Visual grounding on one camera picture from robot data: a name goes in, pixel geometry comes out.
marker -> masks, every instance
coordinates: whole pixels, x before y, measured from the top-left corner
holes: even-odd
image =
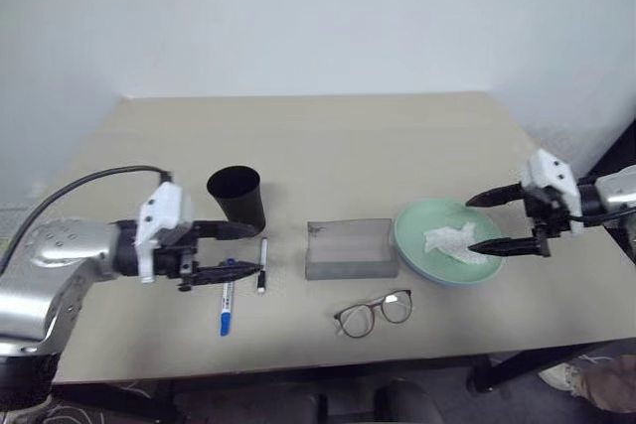
[[[233,265],[235,260],[228,259],[228,265]],[[235,291],[235,282],[223,284],[223,299],[221,301],[221,336],[230,334],[230,322],[232,321],[232,299]]]
[[[265,266],[267,265],[267,237],[263,237],[260,241],[260,265],[262,269],[258,273],[258,280],[256,281],[256,291],[258,293],[265,293]]]

green bowl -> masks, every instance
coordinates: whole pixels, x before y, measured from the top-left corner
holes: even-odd
[[[476,242],[502,236],[497,225],[476,209],[453,199],[429,199],[410,204],[397,216],[396,249],[410,268],[433,282],[449,286],[485,282],[497,274],[502,257],[489,255],[485,263],[469,264],[437,249],[424,252],[424,232],[445,226],[461,228],[466,222],[475,222]]]

blue marker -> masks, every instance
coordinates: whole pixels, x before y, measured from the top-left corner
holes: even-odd
[[[228,265],[235,263],[233,258],[228,259]],[[235,282],[223,284],[223,300],[221,301],[221,336],[230,334],[230,322],[232,321],[232,298],[235,291]]]

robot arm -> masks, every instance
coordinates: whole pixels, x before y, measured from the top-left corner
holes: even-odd
[[[532,237],[495,238],[469,248],[487,255],[550,256],[548,239],[562,232],[582,233],[585,227],[636,212],[636,166],[601,178],[577,181],[570,166],[545,150],[524,165],[521,182],[486,191],[466,206],[491,208],[523,201],[532,222]]]
[[[60,219],[25,237],[0,276],[0,412],[41,410],[94,282],[127,275],[151,283],[163,275],[180,279],[179,289],[189,291],[260,271],[249,262],[200,266],[199,239],[232,240],[254,236],[255,230],[241,223],[192,221],[190,215],[181,188],[164,182],[142,206],[139,222]]]

table surface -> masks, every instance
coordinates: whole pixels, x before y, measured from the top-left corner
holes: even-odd
[[[178,377],[544,348],[636,336],[636,269],[601,228],[551,240],[553,257],[509,258],[491,281],[449,288],[405,265],[395,279],[306,281],[308,220],[394,217],[426,198],[465,201],[516,182],[536,149],[514,119],[479,92],[322,97],[125,100],[83,142],[59,186],[89,172],[152,164],[175,172],[197,218],[223,218],[206,191],[218,169],[246,164],[262,177],[268,287],[235,288],[232,332],[219,336],[221,285],[177,290],[136,278],[95,284],[56,382]],[[137,216],[156,177],[86,185],[49,216]],[[526,236],[521,204],[485,210]],[[257,261],[259,239],[201,242],[199,260]],[[332,315],[410,288],[402,325],[376,321],[352,340]]]

